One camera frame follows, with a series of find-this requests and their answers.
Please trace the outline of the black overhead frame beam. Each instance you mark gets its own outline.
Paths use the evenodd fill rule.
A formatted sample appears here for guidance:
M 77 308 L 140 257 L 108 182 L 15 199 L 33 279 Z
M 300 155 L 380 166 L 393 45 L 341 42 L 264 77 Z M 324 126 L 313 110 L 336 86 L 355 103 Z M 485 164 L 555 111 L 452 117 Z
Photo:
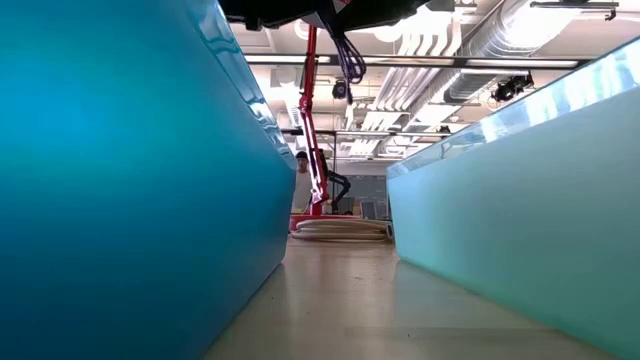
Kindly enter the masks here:
M 337 55 L 317 55 L 320 65 L 338 66 Z M 303 65 L 306 56 L 278 54 L 248 54 L 246 61 L 251 65 Z M 363 55 L 367 67 L 403 68 L 452 68 L 452 69 L 518 69 L 518 70 L 571 70 L 592 62 L 591 58 L 561 59 L 544 57 L 485 58 L 460 56 L 381 56 Z

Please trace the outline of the red desk lamp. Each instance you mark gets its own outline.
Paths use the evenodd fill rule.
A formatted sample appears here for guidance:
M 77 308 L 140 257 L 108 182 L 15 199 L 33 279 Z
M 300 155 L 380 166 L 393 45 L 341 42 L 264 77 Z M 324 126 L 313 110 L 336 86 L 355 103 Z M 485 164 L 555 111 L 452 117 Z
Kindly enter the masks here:
M 353 102 L 351 85 L 354 80 L 361 80 L 366 72 L 366 66 L 362 62 L 360 53 L 355 49 L 351 41 L 346 37 L 342 24 L 338 20 L 338 10 L 334 0 L 324 9 L 315 12 L 319 24 L 327 31 L 333 41 L 339 65 L 344 79 L 349 84 L 350 94 L 346 100 Z M 309 161 L 309 172 L 312 179 L 312 198 L 307 210 L 301 214 L 292 214 L 289 223 L 291 233 L 298 230 L 298 225 L 304 221 L 321 220 L 324 216 L 323 205 L 329 199 L 328 175 L 324 171 L 326 158 L 320 150 L 315 124 L 313 120 L 313 97 L 316 83 L 316 70 L 319 66 L 316 56 L 319 27 L 312 23 L 308 26 L 308 39 L 306 47 L 306 60 L 303 68 L 302 92 L 299 100 L 299 111 L 302 121 L 303 136 L 306 144 L 306 153 Z

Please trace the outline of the teal translucent plastic bin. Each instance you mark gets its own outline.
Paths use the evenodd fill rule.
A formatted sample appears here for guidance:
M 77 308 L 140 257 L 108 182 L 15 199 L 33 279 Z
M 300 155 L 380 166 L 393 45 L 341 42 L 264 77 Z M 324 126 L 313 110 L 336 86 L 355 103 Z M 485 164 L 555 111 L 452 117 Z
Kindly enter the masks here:
M 399 256 L 640 360 L 640 37 L 387 170 Z

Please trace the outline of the black ceiling-mounted device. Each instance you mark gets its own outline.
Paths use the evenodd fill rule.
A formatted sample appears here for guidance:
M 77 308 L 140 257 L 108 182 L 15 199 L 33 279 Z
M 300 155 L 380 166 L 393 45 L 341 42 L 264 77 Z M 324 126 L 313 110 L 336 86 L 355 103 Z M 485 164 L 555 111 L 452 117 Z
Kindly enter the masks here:
M 507 102 L 523 93 L 525 89 L 532 88 L 534 80 L 531 73 L 526 75 L 514 75 L 506 81 L 498 83 L 496 89 L 491 93 L 491 98 L 497 102 Z

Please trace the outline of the blue plastic bin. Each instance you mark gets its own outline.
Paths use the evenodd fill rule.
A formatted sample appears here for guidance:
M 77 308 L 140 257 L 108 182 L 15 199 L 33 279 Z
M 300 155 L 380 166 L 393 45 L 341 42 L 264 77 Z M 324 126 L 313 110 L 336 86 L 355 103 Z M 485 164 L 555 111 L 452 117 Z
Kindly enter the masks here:
M 218 0 L 0 0 L 0 360 L 201 360 L 294 167 Z

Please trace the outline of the black ceiling rail fixture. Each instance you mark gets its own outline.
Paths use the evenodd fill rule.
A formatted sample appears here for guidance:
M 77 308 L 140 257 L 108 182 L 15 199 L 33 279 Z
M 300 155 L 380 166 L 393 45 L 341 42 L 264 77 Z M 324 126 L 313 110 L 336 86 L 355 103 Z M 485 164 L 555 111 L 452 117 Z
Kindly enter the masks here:
M 604 20 L 611 21 L 617 16 L 617 8 L 620 6 L 620 3 L 616 1 L 557 0 L 532 1 L 529 6 L 531 8 L 545 9 L 606 10 L 609 14 L 604 17 Z

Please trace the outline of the person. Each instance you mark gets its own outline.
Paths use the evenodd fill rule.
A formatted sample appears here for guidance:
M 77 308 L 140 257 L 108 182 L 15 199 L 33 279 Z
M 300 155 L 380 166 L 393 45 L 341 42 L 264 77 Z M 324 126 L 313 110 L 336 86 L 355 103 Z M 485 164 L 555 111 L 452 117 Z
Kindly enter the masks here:
M 312 198 L 312 179 L 309 172 L 307 153 L 300 151 L 296 154 L 297 169 L 292 202 L 293 213 L 304 213 Z

